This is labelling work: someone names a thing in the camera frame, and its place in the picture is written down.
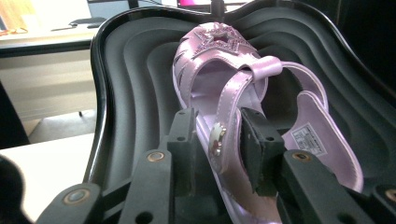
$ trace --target metal screw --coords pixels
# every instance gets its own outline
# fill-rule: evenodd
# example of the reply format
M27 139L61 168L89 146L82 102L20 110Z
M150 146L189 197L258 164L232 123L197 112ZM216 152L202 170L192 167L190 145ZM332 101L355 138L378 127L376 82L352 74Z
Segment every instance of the metal screw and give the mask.
M389 199L396 203L396 189L388 189L387 191L385 191L385 194Z
M78 204L84 202L89 197L90 191L88 189L75 189L64 197L64 203L67 205Z
M311 161L311 157L308 154L303 153L303 152L293 153L292 157L298 161Z
M161 152L152 152L148 154L149 161L161 161L163 158L165 158L165 155Z

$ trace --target white label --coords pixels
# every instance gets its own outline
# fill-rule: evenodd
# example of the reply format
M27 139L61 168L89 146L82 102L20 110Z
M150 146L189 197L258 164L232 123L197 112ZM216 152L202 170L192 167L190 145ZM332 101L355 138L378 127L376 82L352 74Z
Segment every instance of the white label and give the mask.
M327 154L326 148L324 148L310 123L293 131L291 135L300 150L309 151L317 157Z

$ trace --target metal rivet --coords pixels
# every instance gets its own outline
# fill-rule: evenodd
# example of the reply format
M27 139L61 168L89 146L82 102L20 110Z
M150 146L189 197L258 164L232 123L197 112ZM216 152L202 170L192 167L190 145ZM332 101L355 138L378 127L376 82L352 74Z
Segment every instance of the metal rivet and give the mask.
M89 197L90 191L88 189L75 189L64 197L64 203L67 205L78 204L84 202Z
M148 154L149 161L161 161L163 158L165 158L165 155L161 152L152 152Z
M308 154L303 153L303 152L293 153L292 157L298 161L311 161L311 157Z
M396 203L396 189L388 189L387 191L385 191L385 194L389 199Z
M221 154L222 141L225 133L226 129L220 123L216 123L210 133L209 151L217 157Z

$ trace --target rhinestone embellishment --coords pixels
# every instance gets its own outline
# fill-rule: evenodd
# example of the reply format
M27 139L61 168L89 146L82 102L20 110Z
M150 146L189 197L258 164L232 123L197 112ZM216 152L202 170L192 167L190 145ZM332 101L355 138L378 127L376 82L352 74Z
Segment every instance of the rhinestone embellishment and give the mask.
M209 50L220 49L231 54L238 54L239 46L243 45L255 50L239 32L231 26L222 26L218 29L203 30L195 32L195 34L202 40L197 50L194 52L194 57Z

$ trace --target sandal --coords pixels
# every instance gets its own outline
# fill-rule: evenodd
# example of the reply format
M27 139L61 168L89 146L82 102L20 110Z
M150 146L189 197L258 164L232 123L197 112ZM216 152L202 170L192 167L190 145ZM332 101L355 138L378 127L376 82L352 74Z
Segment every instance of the sandal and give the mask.
M182 107L197 110L196 131L233 223L281 222L276 197L252 192L239 152L239 108L263 113L268 77L279 75L283 68L303 88L297 96L297 120L282 135L285 148L310 151L340 184L362 189L361 167L329 115L326 92L318 78L298 63L261 58L231 26L201 24L180 40L173 81Z

